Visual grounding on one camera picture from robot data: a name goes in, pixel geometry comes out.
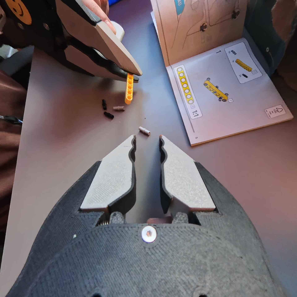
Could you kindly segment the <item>lego instruction booklet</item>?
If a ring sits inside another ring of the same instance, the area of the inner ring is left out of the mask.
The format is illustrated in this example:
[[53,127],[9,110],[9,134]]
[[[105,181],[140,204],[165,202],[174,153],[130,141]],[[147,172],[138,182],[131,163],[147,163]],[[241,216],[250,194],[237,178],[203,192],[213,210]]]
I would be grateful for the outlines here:
[[191,146],[293,119],[244,27],[247,1],[151,1]]

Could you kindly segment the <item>grey chair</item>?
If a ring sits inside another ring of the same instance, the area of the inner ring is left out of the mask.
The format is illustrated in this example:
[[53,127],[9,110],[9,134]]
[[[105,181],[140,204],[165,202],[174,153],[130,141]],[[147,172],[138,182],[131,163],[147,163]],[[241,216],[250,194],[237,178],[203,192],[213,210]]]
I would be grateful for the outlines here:
[[12,76],[21,70],[24,66],[32,63],[34,46],[28,46],[4,59],[0,63],[0,70],[7,75]]

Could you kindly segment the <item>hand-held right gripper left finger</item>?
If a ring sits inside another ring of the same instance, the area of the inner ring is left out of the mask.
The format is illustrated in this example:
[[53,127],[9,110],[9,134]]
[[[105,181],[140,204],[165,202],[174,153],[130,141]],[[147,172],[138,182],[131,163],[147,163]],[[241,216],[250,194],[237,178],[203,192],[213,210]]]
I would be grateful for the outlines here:
[[136,136],[131,135],[100,162],[80,206],[81,211],[120,212],[136,202]]

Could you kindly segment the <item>person's left hand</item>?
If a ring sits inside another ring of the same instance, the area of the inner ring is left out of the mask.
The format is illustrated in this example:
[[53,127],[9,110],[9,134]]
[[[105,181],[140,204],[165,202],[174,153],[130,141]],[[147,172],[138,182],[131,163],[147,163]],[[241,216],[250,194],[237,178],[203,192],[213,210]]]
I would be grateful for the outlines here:
[[111,23],[109,14],[109,2],[108,0],[82,0],[84,5],[95,13],[107,26],[116,34],[116,28]]

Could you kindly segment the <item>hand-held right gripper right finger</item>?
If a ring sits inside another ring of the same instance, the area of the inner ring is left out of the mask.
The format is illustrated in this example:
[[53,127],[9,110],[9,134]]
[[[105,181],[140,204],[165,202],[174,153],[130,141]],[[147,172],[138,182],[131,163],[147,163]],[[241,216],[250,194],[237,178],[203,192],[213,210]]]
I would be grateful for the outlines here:
[[195,161],[164,135],[159,137],[163,213],[213,211],[216,206]]

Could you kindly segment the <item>yellow lego beam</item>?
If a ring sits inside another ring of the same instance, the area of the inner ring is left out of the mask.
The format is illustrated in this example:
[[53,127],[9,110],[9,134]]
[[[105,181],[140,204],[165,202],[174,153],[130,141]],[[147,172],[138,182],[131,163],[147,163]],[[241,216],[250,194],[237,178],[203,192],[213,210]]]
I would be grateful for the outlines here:
[[133,74],[127,73],[127,84],[126,84],[125,100],[124,100],[124,102],[127,105],[130,105],[133,99],[133,82],[134,82]]

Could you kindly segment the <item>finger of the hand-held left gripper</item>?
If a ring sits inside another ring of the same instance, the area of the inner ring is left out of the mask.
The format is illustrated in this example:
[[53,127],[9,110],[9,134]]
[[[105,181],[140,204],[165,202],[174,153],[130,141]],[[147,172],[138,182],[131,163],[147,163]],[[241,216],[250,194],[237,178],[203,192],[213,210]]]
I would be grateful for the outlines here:
[[67,61],[93,76],[126,81],[127,74],[130,73],[135,76],[134,82],[137,83],[139,81],[136,78],[136,76],[140,75],[140,69],[137,64],[132,63],[132,68],[121,68],[112,60],[107,59],[98,50],[88,46],[76,47],[68,45],[64,52]]
[[67,61],[64,50],[68,45],[92,47],[121,68],[132,68],[132,63],[137,64],[116,34],[95,13],[88,9],[82,1],[55,1],[55,4],[56,12],[61,22],[63,37],[55,59],[63,66],[73,71],[93,76]]

